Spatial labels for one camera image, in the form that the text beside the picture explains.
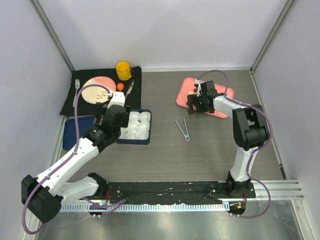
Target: blue tray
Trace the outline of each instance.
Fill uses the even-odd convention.
[[[131,109],[131,112],[148,112],[151,114],[150,116],[150,129],[149,129],[149,137],[146,140],[132,140],[132,139],[117,139],[115,142],[117,144],[136,144],[136,145],[148,145],[150,143],[151,138],[151,125],[152,125],[152,113],[149,109]]]
[[[85,134],[85,132],[94,125],[95,117],[86,116],[78,118],[79,122],[79,132],[80,136]],[[62,148],[64,150],[70,150],[76,145],[77,136],[76,136],[76,125],[74,119],[68,119],[64,124],[63,132],[63,143]]]

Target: red wire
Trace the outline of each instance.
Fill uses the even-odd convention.
[[[244,194],[244,198],[245,198],[244,204],[246,204],[246,203],[247,203],[247,195],[246,195],[246,192],[244,191],[243,194]]]
[[[105,205],[107,205],[107,202],[109,201],[109,191],[106,192],[106,200],[105,200]]]

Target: orange cup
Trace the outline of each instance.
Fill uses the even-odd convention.
[[[118,75],[118,78],[122,81],[127,81],[131,78],[130,64],[126,61],[118,62],[115,65],[115,71]]]

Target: white cup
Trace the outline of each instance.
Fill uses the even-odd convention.
[[[139,121],[140,112],[131,111],[129,115],[129,122],[137,122]]]
[[[148,137],[149,137],[148,131],[138,131],[135,135],[135,138],[139,140],[147,140]]]
[[[120,127],[120,131],[121,131],[121,135],[120,135],[119,139],[124,139],[125,135],[127,133],[127,129],[125,127]]]
[[[129,122],[128,124],[128,127],[126,128],[126,130],[128,132],[131,132],[131,131],[134,131],[134,130],[137,130],[138,126],[139,126],[140,122],[139,121],[132,121],[132,122]]]
[[[137,138],[136,138],[136,134],[137,134],[137,131],[135,131],[135,130],[129,131],[129,132],[124,136],[124,139],[129,139],[129,140],[137,139]]]
[[[149,130],[150,130],[150,122],[148,121],[141,122],[137,127],[138,132],[147,132]]]
[[[144,111],[140,113],[139,119],[140,119],[140,122],[145,122],[145,121],[150,122],[151,113],[148,111]]]

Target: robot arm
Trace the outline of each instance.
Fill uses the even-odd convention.
[[[96,123],[80,138],[75,146],[50,168],[36,177],[27,175],[21,183],[21,201],[25,204],[31,191],[49,173],[73,157],[52,174],[35,192],[27,208],[43,223],[53,219],[61,207],[87,196],[102,198],[107,182],[96,173],[90,173],[80,181],[66,183],[85,163],[101,153],[120,136],[120,128],[129,122],[130,107],[125,106],[123,92],[113,92],[108,105],[96,104]]]
[[[226,182],[232,195],[242,194],[249,188],[251,182],[247,172],[250,174],[258,153],[254,150],[261,147],[270,136],[267,122],[256,110],[229,100],[223,93],[218,93],[213,81],[195,80],[195,86],[197,92],[187,97],[189,114],[194,113],[195,106],[197,112],[200,113],[220,111],[232,118],[233,138],[237,144],[237,151]],[[261,105],[253,106],[263,112]],[[253,155],[252,160],[247,170],[251,155]]]

